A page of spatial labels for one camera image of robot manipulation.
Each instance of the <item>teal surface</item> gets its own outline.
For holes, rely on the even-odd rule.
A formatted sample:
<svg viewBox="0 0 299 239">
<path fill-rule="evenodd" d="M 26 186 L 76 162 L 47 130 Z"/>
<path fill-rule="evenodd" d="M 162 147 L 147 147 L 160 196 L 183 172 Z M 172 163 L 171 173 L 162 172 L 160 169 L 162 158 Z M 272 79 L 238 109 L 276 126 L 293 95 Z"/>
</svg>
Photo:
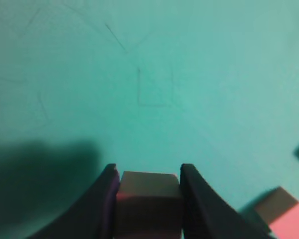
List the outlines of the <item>teal surface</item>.
<svg viewBox="0 0 299 239">
<path fill-rule="evenodd" d="M 39 153 L 0 157 L 0 238 L 52 220 L 111 162 L 193 163 L 237 210 L 277 186 L 299 199 L 299 0 L 0 0 L 0 146 L 20 143 Z M 100 156 L 46 166 L 42 147 L 72 144 Z"/>
</svg>

